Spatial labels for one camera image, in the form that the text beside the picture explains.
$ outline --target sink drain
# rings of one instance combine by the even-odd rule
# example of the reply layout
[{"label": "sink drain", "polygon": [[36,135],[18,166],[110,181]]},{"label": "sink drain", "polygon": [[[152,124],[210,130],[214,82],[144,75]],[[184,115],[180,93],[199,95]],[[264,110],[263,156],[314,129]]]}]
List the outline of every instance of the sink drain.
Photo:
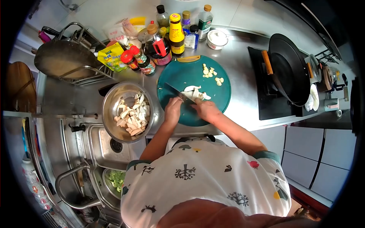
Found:
[{"label": "sink drain", "polygon": [[123,145],[121,143],[115,141],[114,139],[110,140],[110,147],[116,153],[120,153],[123,149]]}]

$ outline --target yellow sauce bottle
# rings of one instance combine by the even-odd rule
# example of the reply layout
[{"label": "yellow sauce bottle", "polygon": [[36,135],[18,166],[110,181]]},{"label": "yellow sauce bottle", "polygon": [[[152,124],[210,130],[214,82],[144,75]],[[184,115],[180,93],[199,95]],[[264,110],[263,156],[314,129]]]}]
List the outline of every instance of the yellow sauce bottle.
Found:
[{"label": "yellow sauce bottle", "polygon": [[172,55],[179,57],[182,56],[185,51],[184,44],[184,32],[180,23],[180,15],[178,13],[173,13],[170,15],[170,45]]}]

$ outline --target green sleeve trim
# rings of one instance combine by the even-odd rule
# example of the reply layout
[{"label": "green sleeve trim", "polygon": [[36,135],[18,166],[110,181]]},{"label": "green sleeve trim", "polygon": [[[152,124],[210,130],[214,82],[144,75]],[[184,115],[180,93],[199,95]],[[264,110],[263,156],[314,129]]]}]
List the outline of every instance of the green sleeve trim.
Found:
[{"label": "green sleeve trim", "polygon": [[270,158],[270,159],[273,159],[274,161],[276,161],[280,164],[280,157],[279,157],[279,155],[275,154],[274,152],[262,150],[262,151],[256,152],[252,157],[254,157],[256,159]]},{"label": "green sleeve trim", "polygon": [[131,161],[128,165],[127,165],[127,171],[130,167],[132,166],[135,166],[137,164],[140,164],[140,163],[146,163],[146,164],[151,164],[151,161],[150,160],[133,160]]}]

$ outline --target wooden handle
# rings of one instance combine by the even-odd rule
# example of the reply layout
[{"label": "wooden handle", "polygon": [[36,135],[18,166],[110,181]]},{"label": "wooden handle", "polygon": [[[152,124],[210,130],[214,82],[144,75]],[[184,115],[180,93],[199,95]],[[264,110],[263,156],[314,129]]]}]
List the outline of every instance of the wooden handle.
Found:
[{"label": "wooden handle", "polygon": [[194,62],[200,59],[200,55],[178,58],[179,62]]},{"label": "wooden handle", "polygon": [[307,63],[307,67],[308,67],[308,71],[309,71],[309,76],[311,78],[314,78],[314,75],[313,75],[313,72],[312,72],[312,67],[311,67],[311,64],[309,62]]},{"label": "wooden handle", "polygon": [[274,74],[273,69],[271,68],[271,63],[269,60],[269,55],[268,52],[266,50],[263,50],[261,52],[262,57],[264,58],[264,62],[265,62],[265,66],[266,66],[266,72],[268,73],[268,75]]},{"label": "wooden handle", "polygon": [[80,187],[84,186],[84,180],[82,178],[82,170],[77,171],[77,180]]}]

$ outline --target person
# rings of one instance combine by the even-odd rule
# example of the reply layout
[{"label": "person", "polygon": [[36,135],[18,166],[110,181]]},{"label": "person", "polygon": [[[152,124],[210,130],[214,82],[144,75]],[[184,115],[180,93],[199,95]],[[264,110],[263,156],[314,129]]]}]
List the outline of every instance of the person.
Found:
[{"label": "person", "polygon": [[291,198],[279,156],[211,101],[197,98],[192,107],[237,148],[194,137],[165,153],[182,102],[170,98],[161,127],[140,159],[128,164],[120,208],[127,227],[316,226],[309,219],[285,217]]}]

